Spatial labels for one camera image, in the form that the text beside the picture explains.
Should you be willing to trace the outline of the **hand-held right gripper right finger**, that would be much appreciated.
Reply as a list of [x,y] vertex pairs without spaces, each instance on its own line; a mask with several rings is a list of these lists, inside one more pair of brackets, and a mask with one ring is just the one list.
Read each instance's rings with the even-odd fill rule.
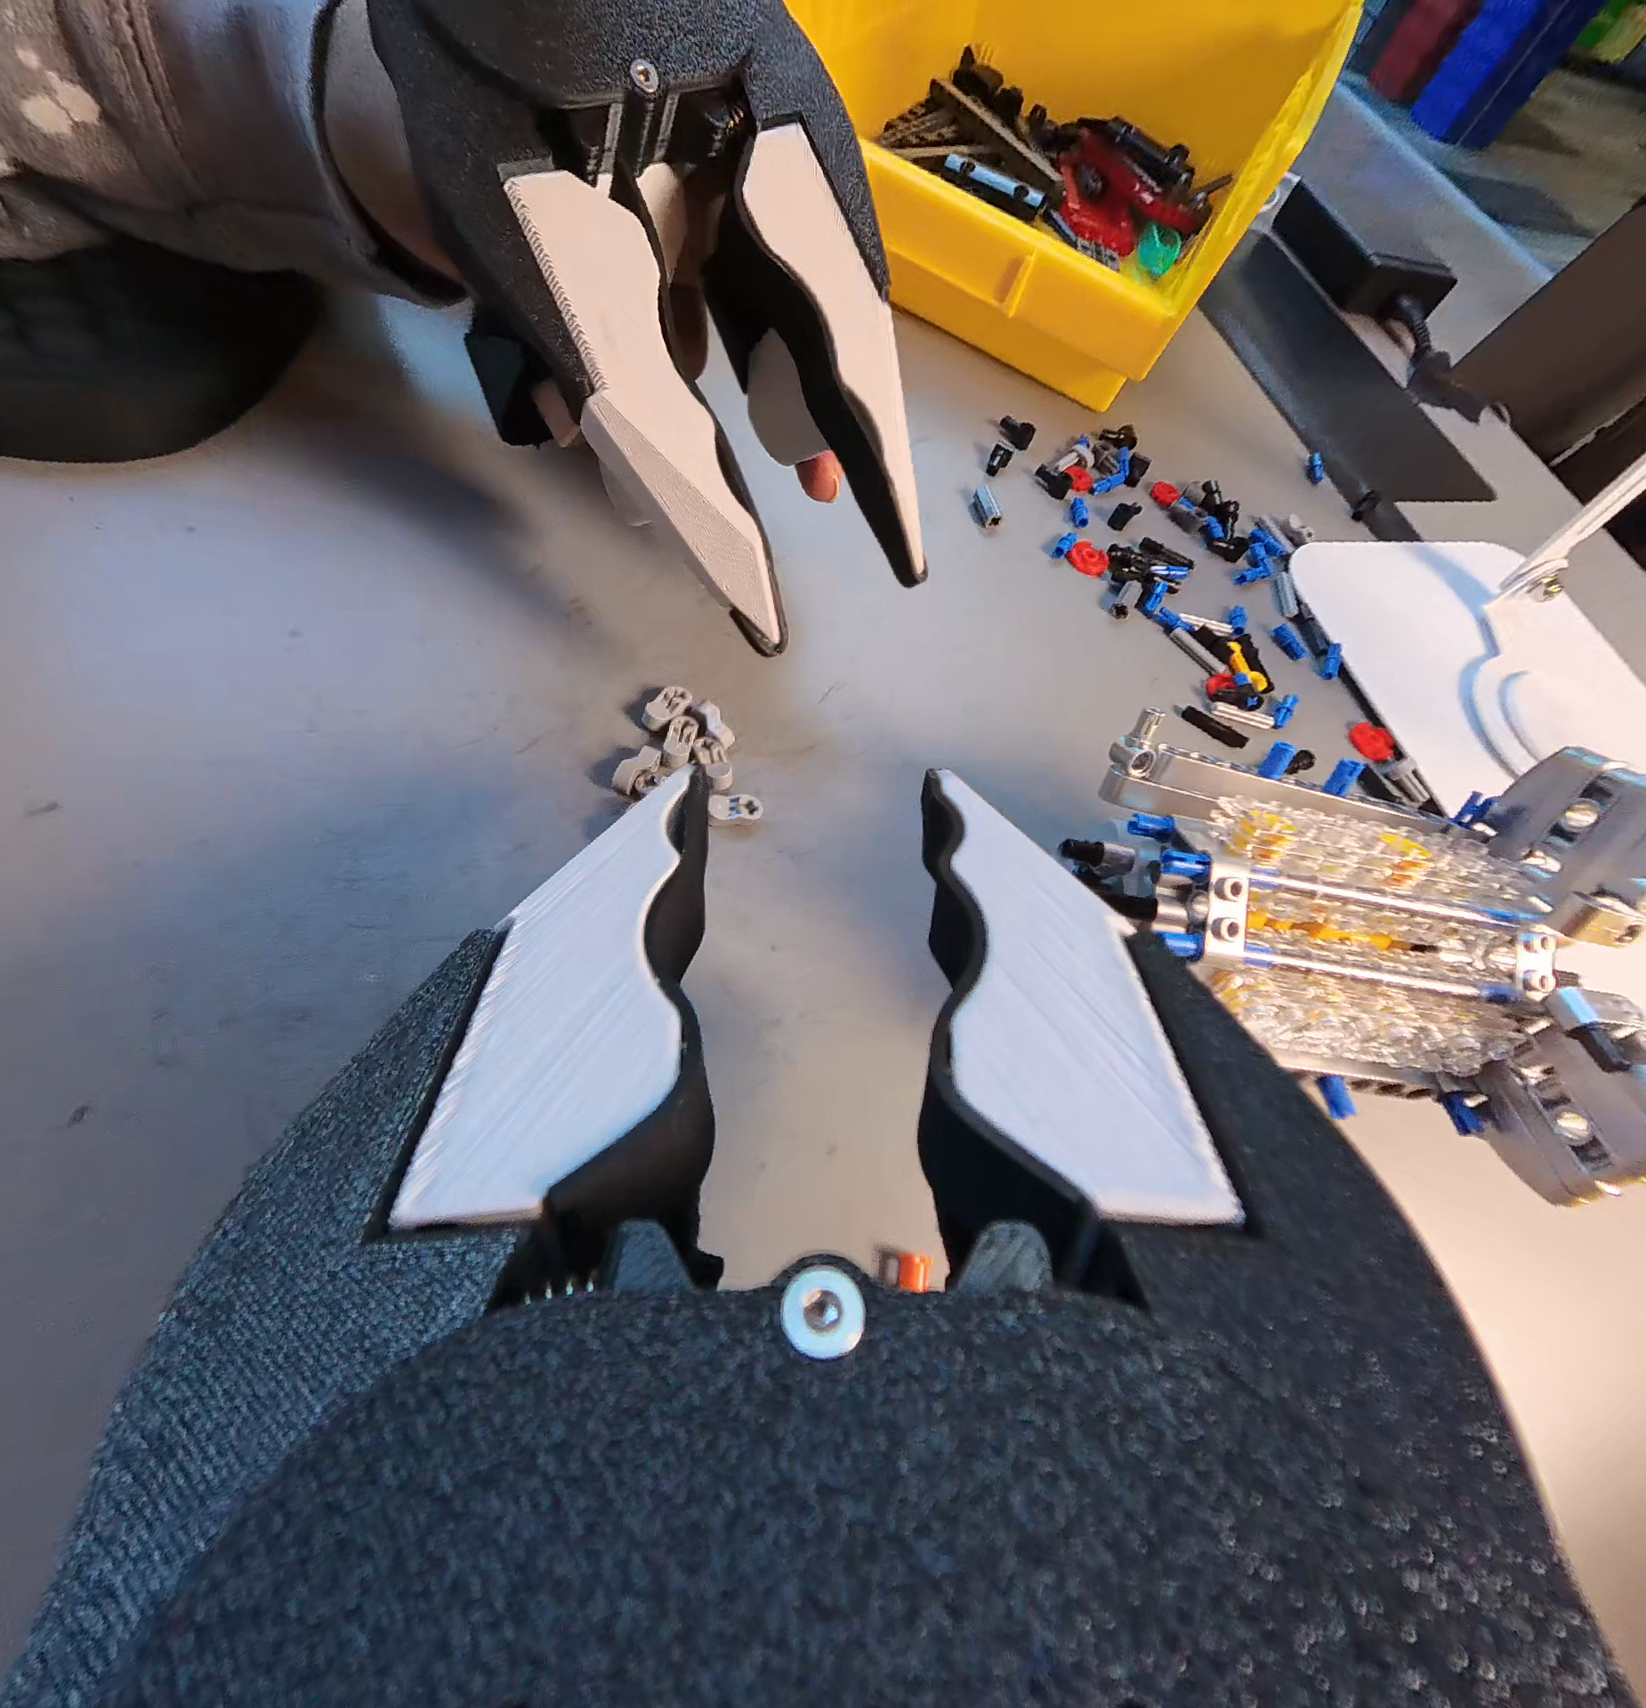
[[1125,1228],[1245,1233],[1131,929],[960,774],[926,772],[921,822],[946,995],[917,1151],[949,1287],[999,1226],[1031,1228],[1072,1287]]

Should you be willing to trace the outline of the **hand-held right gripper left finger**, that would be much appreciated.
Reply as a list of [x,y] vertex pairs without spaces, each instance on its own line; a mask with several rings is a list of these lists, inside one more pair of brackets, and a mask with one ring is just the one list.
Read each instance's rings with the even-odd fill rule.
[[714,1107],[682,988],[707,931],[704,776],[672,776],[499,924],[385,1212],[397,1237],[535,1230],[545,1279],[652,1223],[693,1283]]

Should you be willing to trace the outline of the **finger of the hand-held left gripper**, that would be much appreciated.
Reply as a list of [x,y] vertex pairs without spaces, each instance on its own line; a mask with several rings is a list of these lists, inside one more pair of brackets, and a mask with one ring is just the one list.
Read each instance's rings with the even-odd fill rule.
[[581,427],[602,468],[679,546],[762,657],[789,643],[762,523],[664,331],[666,269],[641,212],[574,173],[506,178],[513,217],[584,367]]
[[928,577],[894,313],[798,121],[734,164],[704,292],[764,452],[833,454],[903,587]]

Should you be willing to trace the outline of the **toy brick engine model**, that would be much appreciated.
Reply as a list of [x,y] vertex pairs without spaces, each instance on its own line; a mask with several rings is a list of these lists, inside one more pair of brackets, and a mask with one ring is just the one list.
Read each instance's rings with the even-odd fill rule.
[[1646,774],[1565,746],[1440,815],[1394,740],[1325,774],[1284,739],[1246,765],[1163,723],[1111,749],[1124,819],[1058,847],[1083,884],[1333,1118],[1430,1100],[1558,1207],[1646,1185],[1646,1014],[1567,963],[1646,943]]

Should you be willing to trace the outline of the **cluster of grey brick connectors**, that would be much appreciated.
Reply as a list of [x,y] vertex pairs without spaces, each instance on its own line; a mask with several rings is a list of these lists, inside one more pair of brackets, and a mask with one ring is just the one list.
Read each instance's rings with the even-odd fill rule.
[[643,698],[636,723],[641,742],[620,758],[609,783],[622,801],[643,801],[688,774],[702,781],[716,824],[744,828],[766,819],[762,797],[739,788],[739,737],[720,701],[684,685],[664,685]]

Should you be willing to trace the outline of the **person's left forearm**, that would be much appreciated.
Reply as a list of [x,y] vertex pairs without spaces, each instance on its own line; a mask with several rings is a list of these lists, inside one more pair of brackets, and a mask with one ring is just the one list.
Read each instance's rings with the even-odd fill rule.
[[465,294],[362,2],[0,2],[0,262],[115,239]]

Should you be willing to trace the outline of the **grey desk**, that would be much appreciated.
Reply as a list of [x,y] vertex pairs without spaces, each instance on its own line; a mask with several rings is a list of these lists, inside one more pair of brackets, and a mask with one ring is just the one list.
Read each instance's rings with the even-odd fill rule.
[[727,1288],[942,1255],[915,1151],[949,984],[921,787],[1051,851],[1097,838],[1111,740],[1188,660],[1049,555],[988,434],[1091,415],[898,326],[930,580],[771,466],[727,370],[791,623],[750,651],[586,457],[494,433],[458,320],[333,303],[260,411],[123,468],[0,461],[0,1683],[109,1409],[248,1173],[476,929],[615,822],[641,699],[736,730],[764,822],[720,831],[684,991]]

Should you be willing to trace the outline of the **large yellow plastic bin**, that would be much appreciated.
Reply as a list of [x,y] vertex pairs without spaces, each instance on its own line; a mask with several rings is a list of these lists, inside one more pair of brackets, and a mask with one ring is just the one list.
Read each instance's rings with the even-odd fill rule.
[[[892,294],[1010,369],[1106,413],[1145,379],[1316,130],[1362,18],[1351,2],[798,2],[874,192]],[[974,48],[1049,116],[1127,118],[1230,175],[1161,278],[1097,264],[878,144]]]

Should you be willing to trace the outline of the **heap of dark brick beams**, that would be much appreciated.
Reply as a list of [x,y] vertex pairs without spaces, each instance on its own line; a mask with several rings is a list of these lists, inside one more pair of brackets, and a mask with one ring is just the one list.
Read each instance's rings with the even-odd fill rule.
[[[962,191],[1020,224],[1042,228],[1068,251],[1118,272],[1143,224],[1099,203],[1100,182],[1068,160],[1083,123],[1124,119],[1164,146],[1132,118],[1083,116],[1063,119],[1040,102],[1027,102],[1020,86],[994,64],[963,48],[946,79],[935,79],[919,102],[890,119],[876,135],[878,146],[910,166]],[[1212,224],[1220,201],[1234,187],[1232,173],[1207,178],[1196,164],[1196,183],[1214,191]]]

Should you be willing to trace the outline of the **red printed brick panel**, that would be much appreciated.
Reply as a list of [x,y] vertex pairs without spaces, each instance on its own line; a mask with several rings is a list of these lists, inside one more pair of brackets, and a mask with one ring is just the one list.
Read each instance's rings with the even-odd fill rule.
[[1097,203],[1125,214],[1140,226],[1164,226],[1182,240],[1196,237],[1214,217],[1214,191],[1198,185],[1188,144],[1163,144],[1115,118],[1081,123],[1068,162],[1100,183]]

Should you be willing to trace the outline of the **pile of coloured brick parts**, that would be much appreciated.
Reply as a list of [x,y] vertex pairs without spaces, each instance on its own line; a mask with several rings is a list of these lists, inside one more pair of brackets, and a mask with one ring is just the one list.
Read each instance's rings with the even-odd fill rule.
[[1298,587],[1298,550],[1314,543],[1303,518],[1248,514],[1216,479],[1157,479],[1134,424],[1086,429],[1045,457],[1036,456],[1038,438],[1031,418],[1006,413],[994,422],[969,495],[974,523],[985,534],[1006,523],[1011,474],[1026,466],[1058,513],[1045,557],[1100,587],[1109,619],[1147,623],[1188,660],[1195,682],[1179,705],[1186,724],[1241,751],[1257,735],[1293,728],[1305,703],[1300,682],[1314,676],[1353,707],[1350,758],[1332,787],[1442,810],[1344,644]]

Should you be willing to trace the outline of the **black power adapter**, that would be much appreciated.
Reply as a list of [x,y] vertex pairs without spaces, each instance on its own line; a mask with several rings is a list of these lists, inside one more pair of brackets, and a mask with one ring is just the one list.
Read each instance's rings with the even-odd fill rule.
[[1285,194],[1275,237],[1335,310],[1378,324],[1426,322],[1458,287],[1453,267],[1401,224],[1351,216],[1309,178]]

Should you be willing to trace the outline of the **white book stand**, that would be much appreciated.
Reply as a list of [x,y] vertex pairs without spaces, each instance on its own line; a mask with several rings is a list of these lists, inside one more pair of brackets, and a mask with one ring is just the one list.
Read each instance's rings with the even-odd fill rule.
[[1646,495],[1646,454],[1529,552],[1488,541],[1316,541],[1309,602],[1433,801],[1495,797],[1565,747],[1646,776],[1646,685],[1563,575]]

